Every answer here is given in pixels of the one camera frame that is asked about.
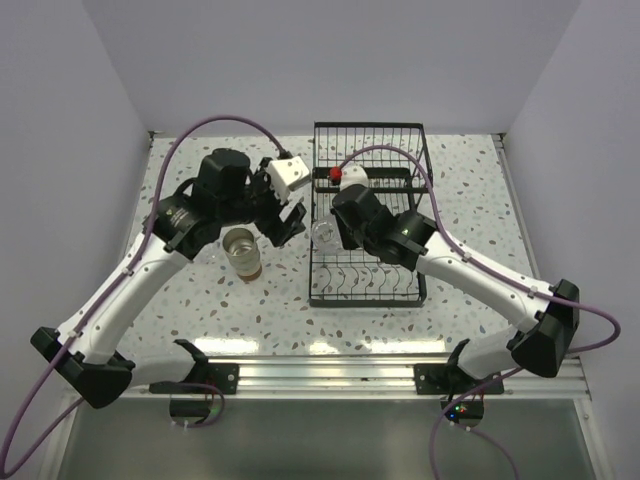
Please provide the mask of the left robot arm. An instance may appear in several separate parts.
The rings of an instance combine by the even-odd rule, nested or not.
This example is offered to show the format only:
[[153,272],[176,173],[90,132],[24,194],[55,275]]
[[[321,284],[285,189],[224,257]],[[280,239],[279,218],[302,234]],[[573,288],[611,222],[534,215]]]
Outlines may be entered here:
[[214,150],[196,176],[159,201],[126,257],[80,311],[57,328],[39,328],[32,345],[96,409],[139,385],[201,390],[213,374],[193,343],[178,339],[168,354],[132,361],[118,352],[120,340],[155,294],[215,243],[223,228],[252,224],[275,247],[302,233],[302,203],[286,218],[280,213],[310,180],[300,157],[264,158],[251,169],[244,153]]

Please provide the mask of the clear glass back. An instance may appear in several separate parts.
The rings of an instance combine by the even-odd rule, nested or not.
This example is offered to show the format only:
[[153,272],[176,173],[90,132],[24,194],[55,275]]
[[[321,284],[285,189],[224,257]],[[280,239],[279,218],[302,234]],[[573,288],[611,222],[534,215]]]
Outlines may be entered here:
[[332,214],[326,215],[312,224],[311,238],[314,249],[321,254],[333,255],[342,249],[339,227]]

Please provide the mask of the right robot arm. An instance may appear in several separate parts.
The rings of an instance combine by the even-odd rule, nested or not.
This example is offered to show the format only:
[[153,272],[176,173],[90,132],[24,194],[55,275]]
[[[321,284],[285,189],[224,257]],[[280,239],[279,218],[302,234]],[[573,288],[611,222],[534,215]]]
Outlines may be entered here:
[[446,282],[507,320],[506,329],[464,340],[454,349],[445,369],[451,389],[468,392],[481,379],[513,368],[543,378],[558,374],[579,325],[570,305],[579,298],[573,283],[550,285],[473,250],[451,247],[434,220],[415,210],[394,214],[362,185],[339,192],[331,212],[348,247],[361,247],[386,264]]

